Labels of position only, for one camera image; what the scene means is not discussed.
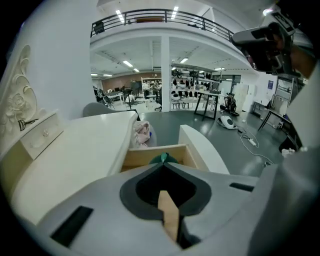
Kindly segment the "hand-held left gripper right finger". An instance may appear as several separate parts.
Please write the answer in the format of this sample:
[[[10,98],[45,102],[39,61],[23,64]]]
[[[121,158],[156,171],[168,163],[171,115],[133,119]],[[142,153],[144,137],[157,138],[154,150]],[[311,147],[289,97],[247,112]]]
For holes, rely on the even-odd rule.
[[[253,207],[260,178],[163,164],[178,202],[178,240],[168,256],[247,256],[258,222]]]

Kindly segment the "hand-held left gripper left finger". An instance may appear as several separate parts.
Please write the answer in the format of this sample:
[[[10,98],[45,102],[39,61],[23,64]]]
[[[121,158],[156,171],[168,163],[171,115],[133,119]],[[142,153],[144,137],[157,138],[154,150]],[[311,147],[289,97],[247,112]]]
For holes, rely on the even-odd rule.
[[[81,256],[172,256],[181,248],[172,241],[160,220],[136,217],[120,199],[121,186],[146,171],[143,166],[110,175],[83,187],[52,208],[39,221],[41,234],[51,236],[79,206],[92,209],[70,244]]]

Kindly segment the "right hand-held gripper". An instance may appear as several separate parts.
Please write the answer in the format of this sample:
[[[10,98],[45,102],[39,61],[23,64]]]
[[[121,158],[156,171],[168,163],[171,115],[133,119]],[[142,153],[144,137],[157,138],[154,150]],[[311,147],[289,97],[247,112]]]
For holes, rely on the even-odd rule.
[[[298,77],[291,61],[293,21],[279,10],[268,13],[259,27],[236,32],[231,37],[234,46],[243,45],[251,67],[271,75]]]

